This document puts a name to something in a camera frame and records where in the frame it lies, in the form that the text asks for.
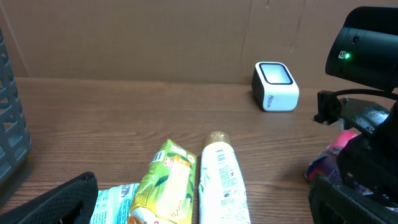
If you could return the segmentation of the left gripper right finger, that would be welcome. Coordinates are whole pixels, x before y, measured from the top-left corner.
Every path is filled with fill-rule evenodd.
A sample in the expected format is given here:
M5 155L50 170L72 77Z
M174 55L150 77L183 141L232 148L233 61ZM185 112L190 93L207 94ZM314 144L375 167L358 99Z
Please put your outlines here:
M323 174L311 181L308 201L317 224L397 224L396 212Z

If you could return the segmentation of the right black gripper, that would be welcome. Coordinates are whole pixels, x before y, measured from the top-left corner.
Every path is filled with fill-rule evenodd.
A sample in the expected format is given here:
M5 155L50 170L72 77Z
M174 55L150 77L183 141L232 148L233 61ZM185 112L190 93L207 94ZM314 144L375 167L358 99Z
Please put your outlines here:
M381 90L340 90L317 93L318 113L313 120L331 125L341 121L344 130L355 128L362 134L348 141L337 158L344 185L369 189L372 200L381 205L397 205L397 103L391 110L367 100L346 95L390 98Z

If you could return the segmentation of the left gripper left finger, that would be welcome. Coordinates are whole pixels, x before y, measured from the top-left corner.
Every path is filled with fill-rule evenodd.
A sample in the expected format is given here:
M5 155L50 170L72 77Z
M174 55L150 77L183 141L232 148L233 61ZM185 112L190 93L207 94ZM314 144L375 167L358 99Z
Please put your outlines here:
M97 198L97 179L84 172L3 213L1 224L89 224Z

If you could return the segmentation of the teal wet wipes pack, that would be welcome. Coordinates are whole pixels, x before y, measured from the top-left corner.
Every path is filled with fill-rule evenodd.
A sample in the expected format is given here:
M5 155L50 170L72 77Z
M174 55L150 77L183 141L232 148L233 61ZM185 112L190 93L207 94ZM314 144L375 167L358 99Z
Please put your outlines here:
M127 224L129 209L139 183L98 191L90 224Z

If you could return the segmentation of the green yellow snack pouch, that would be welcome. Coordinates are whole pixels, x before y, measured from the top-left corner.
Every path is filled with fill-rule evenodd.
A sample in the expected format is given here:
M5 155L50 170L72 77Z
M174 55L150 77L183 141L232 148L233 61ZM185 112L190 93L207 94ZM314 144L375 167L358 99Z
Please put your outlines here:
M136 190L127 222L191 224L196 167L196 155L166 140Z

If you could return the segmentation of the white tube gold cap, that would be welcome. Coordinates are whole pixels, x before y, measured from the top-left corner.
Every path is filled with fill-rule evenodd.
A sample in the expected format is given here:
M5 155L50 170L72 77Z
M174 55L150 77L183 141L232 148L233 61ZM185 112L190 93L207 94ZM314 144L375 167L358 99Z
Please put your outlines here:
M224 132L203 140L198 194L200 224L251 224L244 179Z

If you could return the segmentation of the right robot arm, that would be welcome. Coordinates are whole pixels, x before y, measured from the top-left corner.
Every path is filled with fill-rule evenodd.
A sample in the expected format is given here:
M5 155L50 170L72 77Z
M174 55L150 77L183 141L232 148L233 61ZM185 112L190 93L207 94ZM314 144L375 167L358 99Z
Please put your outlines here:
M336 159L344 185L363 186L369 198L397 206L397 105L391 109L351 95L397 100L397 8L361 6L346 17L325 65L326 74L364 85L363 89L319 91L314 120L324 125L343 120L350 139Z

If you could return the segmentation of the white barcode scanner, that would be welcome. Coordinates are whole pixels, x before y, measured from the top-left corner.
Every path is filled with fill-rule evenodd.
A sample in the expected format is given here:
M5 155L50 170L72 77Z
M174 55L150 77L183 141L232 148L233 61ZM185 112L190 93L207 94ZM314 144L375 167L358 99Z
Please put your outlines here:
M293 111L299 100L299 87L281 62L258 62L252 76L252 94L261 110Z

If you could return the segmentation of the grey plastic mesh basket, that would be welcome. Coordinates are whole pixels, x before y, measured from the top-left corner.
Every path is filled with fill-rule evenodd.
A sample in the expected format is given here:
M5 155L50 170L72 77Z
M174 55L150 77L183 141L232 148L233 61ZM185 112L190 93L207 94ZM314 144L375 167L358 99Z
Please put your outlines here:
M12 71L4 36L1 36L1 206L12 197L31 172L29 129Z

